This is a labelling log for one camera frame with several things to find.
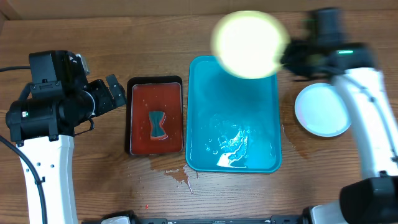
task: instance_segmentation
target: blue tray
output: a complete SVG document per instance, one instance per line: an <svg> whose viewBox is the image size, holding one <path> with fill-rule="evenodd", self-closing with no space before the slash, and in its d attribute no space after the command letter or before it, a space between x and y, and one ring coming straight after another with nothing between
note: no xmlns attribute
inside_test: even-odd
<svg viewBox="0 0 398 224"><path fill-rule="evenodd" d="M214 56L193 60L185 155L199 171L276 171L282 163L277 76L245 80Z"/></svg>

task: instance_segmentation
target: green indicator light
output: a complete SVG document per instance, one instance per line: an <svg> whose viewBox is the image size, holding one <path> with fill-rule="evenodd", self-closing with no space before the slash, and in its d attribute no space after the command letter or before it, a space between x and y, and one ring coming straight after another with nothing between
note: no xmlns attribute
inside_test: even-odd
<svg viewBox="0 0 398 224"><path fill-rule="evenodd" d="M338 51L339 54L352 54L354 53L353 50L339 50Z"/></svg>

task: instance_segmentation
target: wet surface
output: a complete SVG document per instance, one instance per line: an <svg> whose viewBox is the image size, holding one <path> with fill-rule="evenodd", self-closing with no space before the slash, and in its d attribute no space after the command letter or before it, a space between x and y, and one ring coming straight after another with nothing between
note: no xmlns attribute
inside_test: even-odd
<svg viewBox="0 0 398 224"><path fill-rule="evenodd" d="M192 175L192 168L188 166L188 164L185 162L185 156L184 155L178 155L176 154L177 157L183 157L183 159L179 159L176 161L174 164L164 164L162 157L165 156L154 156L150 157L150 168L152 170L160 171L163 173L163 175L172 177L174 180L178 182L178 184L181 186L187 186L191 194L193 194L192 186L190 180L192 178L199 178L198 172L196 172L195 175Z"/></svg>

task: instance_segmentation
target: wooden table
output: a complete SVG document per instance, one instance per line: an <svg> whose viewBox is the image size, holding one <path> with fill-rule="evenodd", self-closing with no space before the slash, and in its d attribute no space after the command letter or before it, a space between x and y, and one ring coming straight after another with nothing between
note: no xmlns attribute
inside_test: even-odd
<svg viewBox="0 0 398 224"><path fill-rule="evenodd" d="M302 34L301 13L275 13L292 36ZM184 82L184 122L190 62L210 54L210 34L221 16L117 17L7 21L0 35L0 67L28 65L28 54L70 50L83 54L89 82L115 74L126 87L132 77L179 75ZM398 11L348 11L351 40L377 53L386 88L398 113ZM96 129L75 138L73 182L79 220L121 210L139 217L239 218L298 214L309 205L336 200L340 188L360 180L355 144L348 131L321 139L306 133L293 114L297 93L310 83L278 74L283 163L266 174L226 174L182 169L185 153L130 157L124 152L126 107L95 119ZM29 71L0 73L0 134L9 139L5 115ZM82 124L77 131L88 125ZM179 169L179 172L166 171ZM187 186L190 177L193 194ZM0 223L28 223L19 158L0 144Z"/></svg>

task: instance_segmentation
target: water spill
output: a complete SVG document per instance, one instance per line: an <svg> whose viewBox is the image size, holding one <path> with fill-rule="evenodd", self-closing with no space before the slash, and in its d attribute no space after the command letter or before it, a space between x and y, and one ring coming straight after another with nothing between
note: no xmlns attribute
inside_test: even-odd
<svg viewBox="0 0 398 224"><path fill-rule="evenodd" d="M280 104L282 131L288 142L304 158L309 159L309 154L315 152L308 142L308 134L303 132L301 124L297 121L294 112L294 103L298 93L286 93Z"/></svg>
<svg viewBox="0 0 398 224"><path fill-rule="evenodd" d="M180 184L185 183L191 194L193 194L191 180L188 174L192 173L192 170L187 165L184 155L181 154L181 155L166 155L166 156L151 158L150 160L151 169L161 171L163 175L172 177Z"/></svg>

